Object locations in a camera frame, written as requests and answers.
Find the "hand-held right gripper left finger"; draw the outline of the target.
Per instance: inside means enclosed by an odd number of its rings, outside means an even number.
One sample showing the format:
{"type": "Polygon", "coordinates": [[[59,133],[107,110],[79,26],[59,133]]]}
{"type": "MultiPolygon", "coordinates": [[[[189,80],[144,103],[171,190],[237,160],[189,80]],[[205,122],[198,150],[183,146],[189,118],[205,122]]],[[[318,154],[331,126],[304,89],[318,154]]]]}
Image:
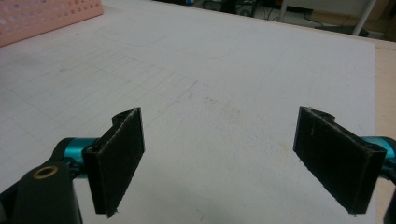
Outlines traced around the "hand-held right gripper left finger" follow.
{"type": "Polygon", "coordinates": [[[96,214],[118,211],[144,152],[140,108],[115,115],[111,128],[82,150],[96,214]]]}

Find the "white metal stand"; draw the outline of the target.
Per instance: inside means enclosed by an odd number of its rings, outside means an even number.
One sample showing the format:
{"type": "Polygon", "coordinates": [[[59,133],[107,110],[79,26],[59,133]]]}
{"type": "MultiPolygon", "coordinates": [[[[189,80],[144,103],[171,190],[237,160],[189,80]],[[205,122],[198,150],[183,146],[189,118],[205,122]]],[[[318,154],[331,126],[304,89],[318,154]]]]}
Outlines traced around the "white metal stand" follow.
{"type": "Polygon", "coordinates": [[[302,7],[317,9],[359,17],[352,30],[352,35],[358,36],[367,21],[377,0],[282,0],[279,21],[283,22],[287,7],[302,7]]]}

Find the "white grid mat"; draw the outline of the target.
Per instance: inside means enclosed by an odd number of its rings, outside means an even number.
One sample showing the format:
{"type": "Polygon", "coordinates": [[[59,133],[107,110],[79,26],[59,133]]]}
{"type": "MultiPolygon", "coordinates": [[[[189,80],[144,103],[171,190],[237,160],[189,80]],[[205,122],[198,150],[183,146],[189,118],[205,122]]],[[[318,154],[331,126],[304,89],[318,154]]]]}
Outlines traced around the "white grid mat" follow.
{"type": "Polygon", "coordinates": [[[375,47],[311,29],[143,0],[0,48],[0,191],[66,137],[142,112],[146,150],[113,217],[75,184],[84,224],[375,224],[293,152],[298,111],[375,133],[375,47]]]}

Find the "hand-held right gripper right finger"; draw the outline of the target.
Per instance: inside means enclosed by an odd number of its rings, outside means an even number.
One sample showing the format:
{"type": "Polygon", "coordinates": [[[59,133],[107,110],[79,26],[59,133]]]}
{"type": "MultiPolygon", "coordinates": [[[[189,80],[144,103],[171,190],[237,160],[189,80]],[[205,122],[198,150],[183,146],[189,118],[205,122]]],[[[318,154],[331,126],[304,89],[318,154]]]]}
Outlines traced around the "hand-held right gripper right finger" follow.
{"type": "Polygon", "coordinates": [[[293,151],[352,215],[364,214],[387,151],[364,141],[323,111],[299,109],[293,151]]]}

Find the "pink plastic basket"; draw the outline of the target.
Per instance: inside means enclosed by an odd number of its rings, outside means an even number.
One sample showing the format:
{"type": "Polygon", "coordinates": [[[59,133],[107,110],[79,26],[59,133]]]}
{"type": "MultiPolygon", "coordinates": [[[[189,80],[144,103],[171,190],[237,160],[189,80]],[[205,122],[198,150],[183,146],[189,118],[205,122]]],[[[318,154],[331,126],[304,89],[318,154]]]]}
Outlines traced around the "pink plastic basket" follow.
{"type": "Polygon", "coordinates": [[[101,0],[0,0],[0,48],[103,13],[101,0]]]}

